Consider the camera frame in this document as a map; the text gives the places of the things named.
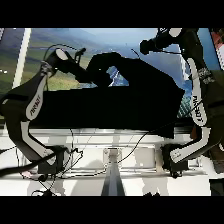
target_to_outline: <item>brand lettering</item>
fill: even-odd
[[[30,111],[30,115],[31,115],[31,116],[33,116],[33,114],[35,113],[35,111],[36,111],[36,109],[38,108],[39,104],[40,104],[40,96],[38,95],[38,96],[37,96],[37,99],[36,99],[36,101],[35,101],[35,103],[34,103],[34,105],[33,105],[33,107],[32,107],[32,109],[31,109],[31,111]]]
[[[195,115],[197,117],[197,120],[203,122],[199,106],[196,106],[196,105],[198,105],[198,97],[197,96],[193,96],[193,105],[195,107],[194,111],[195,111]]]

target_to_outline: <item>logo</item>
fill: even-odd
[[[198,97],[197,96],[193,96],[193,105],[195,107],[194,111],[195,111],[195,116],[196,116],[197,120],[200,121],[200,122],[203,122],[201,112],[200,112],[200,109],[199,109],[199,105],[198,105]]]
[[[36,102],[34,103],[32,109],[31,109],[31,111],[30,111],[30,115],[31,115],[31,116],[33,116],[33,114],[35,113],[35,111],[36,111],[36,109],[38,108],[39,104],[40,104],[40,96],[38,95],[38,96],[37,96],[37,99],[36,99]]]

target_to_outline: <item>black cloth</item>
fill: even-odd
[[[129,86],[44,92],[31,127],[152,131],[175,121],[184,91],[170,76],[139,59],[121,57],[115,66]],[[154,134],[173,131],[174,124]]]

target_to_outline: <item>metal pole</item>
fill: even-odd
[[[117,164],[117,154],[118,149],[110,150],[109,164],[101,196],[125,196]]]

